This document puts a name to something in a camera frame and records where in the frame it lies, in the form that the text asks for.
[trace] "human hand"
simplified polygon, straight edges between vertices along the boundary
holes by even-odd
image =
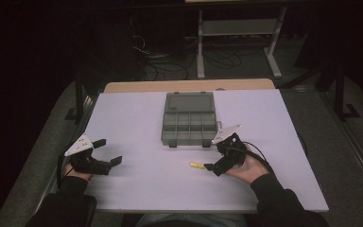
[[[66,174],[66,176],[71,176],[71,177],[78,177],[78,178],[81,178],[81,179],[84,179],[86,181],[90,181],[92,178],[93,178],[93,174],[90,174],[90,173],[79,173],[79,172],[76,172],[72,165],[70,164],[67,164],[65,167],[64,167],[64,172]]]
[[[253,183],[257,178],[267,173],[269,173],[267,168],[249,155],[246,155],[246,160],[243,165],[231,168],[226,172],[226,174],[234,176],[246,183]]]

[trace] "gray floor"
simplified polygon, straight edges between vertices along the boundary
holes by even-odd
[[[282,38],[275,50],[275,58],[283,73],[282,79],[274,79],[264,53],[258,46],[266,43],[264,38],[250,39],[250,45],[235,48],[214,44],[209,46],[208,56],[218,58],[224,64],[205,61],[207,79],[269,78],[276,85],[294,79],[303,69],[293,66],[303,39],[287,40]],[[226,64],[239,64],[229,69],[219,69]],[[194,54],[177,64],[189,66],[186,71],[177,65],[155,64],[168,70],[160,70],[157,79],[196,79],[197,66]],[[155,71],[147,68],[149,79]],[[350,141],[342,130],[341,123],[330,111],[329,101],[333,91],[321,94],[315,91],[316,77],[308,79],[294,89],[283,90],[285,105],[289,110],[297,132],[302,136],[308,150],[308,160],[322,188],[330,211],[322,213],[332,227],[363,226],[363,168],[356,160]],[[344,127],[351,129],[360,147],[363,148],[363,95],[350,80],[346,81],[345,101],[354,104],[361,117],[348,119]],[[74,121],[64,120],[67,111],[75,106],[73,84],[63,92],[47,119],[25,167],[14,185],[0,214],[0,226],[24,226],[43,196],[43,189],[55,171],[57,156],[68,142],[75,129]],[[35,160],[44,157],[44,162]],[[119,214],[97,211],[93,226],[120,226]]]

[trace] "gray pants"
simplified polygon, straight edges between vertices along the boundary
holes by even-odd
[[[187,220],[208,227],[247,227],[244,217],[237,214],[145,214],[136,227],[167,220]]]

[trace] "black sweatshirt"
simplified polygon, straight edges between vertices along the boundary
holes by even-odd
[[[27,226],[84,226],[87,206],[83,195],[87,181],[77,177],[66,177],[57,194],[49,194],[41,209]],[[266,174],[251,184],[259,202],[258,214],[262,226],[312,226],[312,220],[303,209],[296,194],[283,189],[275,175]],[[200,226],[182,221],[149,224],[154,226]]]

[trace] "person's left hand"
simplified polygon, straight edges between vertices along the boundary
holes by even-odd
[[[84,179],[86,181],[90,181],[93,178],[93,174],[90,173],[79,173],[76,172],[72,165],[68,164],[64,167],[64,174],[67,174],[67,176],[71,176],[71,177],[78,177],[81,179]]]

